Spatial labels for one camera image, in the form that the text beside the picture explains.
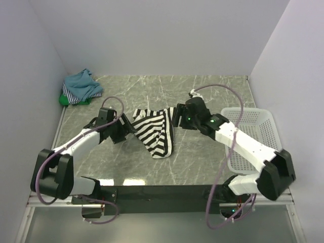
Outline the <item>black white striped tank top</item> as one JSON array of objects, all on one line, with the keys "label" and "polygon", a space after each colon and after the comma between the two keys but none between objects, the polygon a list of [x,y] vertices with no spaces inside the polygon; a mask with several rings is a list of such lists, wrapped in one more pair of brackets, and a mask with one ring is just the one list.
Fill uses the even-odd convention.
[{"label": "black white striped tank top", "polygon": [[166,158],[174,152],[173,107],[154,111],[136,109],[132,126],[135,136],[143,143],[153,159]]}]

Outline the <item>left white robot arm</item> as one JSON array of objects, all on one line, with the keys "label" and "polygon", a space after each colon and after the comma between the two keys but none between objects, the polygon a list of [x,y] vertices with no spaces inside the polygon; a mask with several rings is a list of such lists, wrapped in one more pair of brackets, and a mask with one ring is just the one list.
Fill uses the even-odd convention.
[{"label": "left white robot arm", "polygon": [[75,177],[74,162],[107,138],[116,144],[125,141],[129,133],[136,133],[136,129],[125,114],[117,115],[114,109],[100,108],[98,116],[76,137],[53,150],[39,152],[30,189],[56,199],[83,195],[91,204],[98,202],[101,198],[99,180]]}]

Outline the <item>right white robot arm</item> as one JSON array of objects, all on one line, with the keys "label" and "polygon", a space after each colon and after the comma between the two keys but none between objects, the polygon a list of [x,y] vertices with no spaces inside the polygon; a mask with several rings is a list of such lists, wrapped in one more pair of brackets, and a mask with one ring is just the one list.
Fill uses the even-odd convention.
[{"label": "right white robot arm", "polygon": [[240,154],[256,169],[255,174],[234,175],[223,184],[216,185],[217,199],[222,202],[229,203],[241,195],[258,193],[275,201],[296,179],[289,152],[267,147],[236,129],[234,123],[221,114],[211,114],[200,97],[178,104],[172,123],[175,127],[199,130],[203,135]]}]

